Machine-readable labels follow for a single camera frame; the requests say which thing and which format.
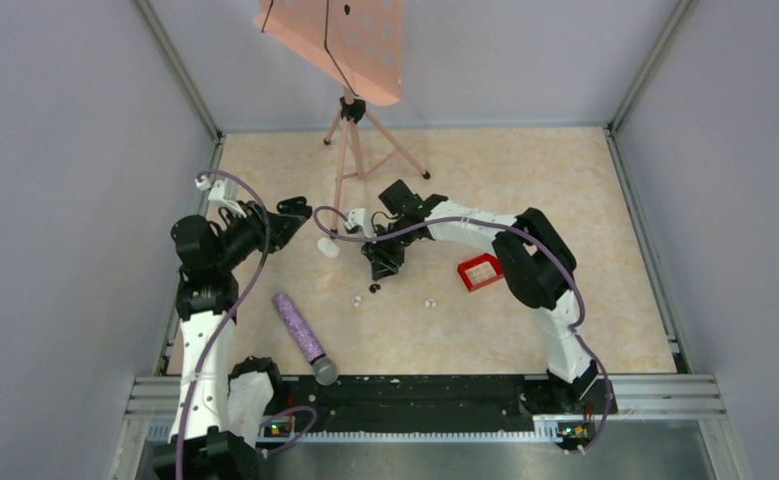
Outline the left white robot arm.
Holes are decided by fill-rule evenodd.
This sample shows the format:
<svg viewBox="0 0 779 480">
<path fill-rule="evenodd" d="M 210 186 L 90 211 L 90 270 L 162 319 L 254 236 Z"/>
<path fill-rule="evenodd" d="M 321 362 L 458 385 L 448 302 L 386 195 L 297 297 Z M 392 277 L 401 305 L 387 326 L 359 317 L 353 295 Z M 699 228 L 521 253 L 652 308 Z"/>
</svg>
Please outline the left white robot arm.
<svg viewBox="0 0 779 480">
<path fill-rule="evenodd" d="M 155 448 L 159 479 L 256 479 L 257 439 L 265 413 L 284 404 L 285 386 L 269 357 L 230 366 L 243 293 L 234 270 L 258 251 L 265 261 L 311 217 L 305 197 L 268 212 L 255 201 L 226 209 L 224 223 L 190 215 L 170 235 L 181 261 L 175 307 L 183 342 L 177 412 L 166 444 Z"/>
</svg>

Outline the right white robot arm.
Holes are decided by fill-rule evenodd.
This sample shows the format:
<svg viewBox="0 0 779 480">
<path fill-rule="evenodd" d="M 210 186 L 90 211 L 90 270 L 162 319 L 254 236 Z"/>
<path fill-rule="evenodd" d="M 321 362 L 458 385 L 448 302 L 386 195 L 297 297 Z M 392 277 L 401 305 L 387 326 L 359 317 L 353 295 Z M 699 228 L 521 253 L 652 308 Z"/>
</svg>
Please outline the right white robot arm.
<svg viewBox="0 0 779 480">
<path fill-rule="evenodd" d="M 398 180 L 379 196 L 388 222 L 374 222 L 366 209 L 347 213 L 347 232 L 362 231 L 361 249 L 375 281 L 397 274 L 407 247 L 419 240 L 473 247 L 497 260 L 511 294 L 534 310 L 547 349 L 547 370 L 554 404 L 577 412 L 592 397 L 596 360 L 581 344 L 577 329 L 585 303 L 574 279 L 577 261 L 545 214 L 529 208 L 504 215 L 463 206 L 445 195 L 421 198 Z"/>
</svg>

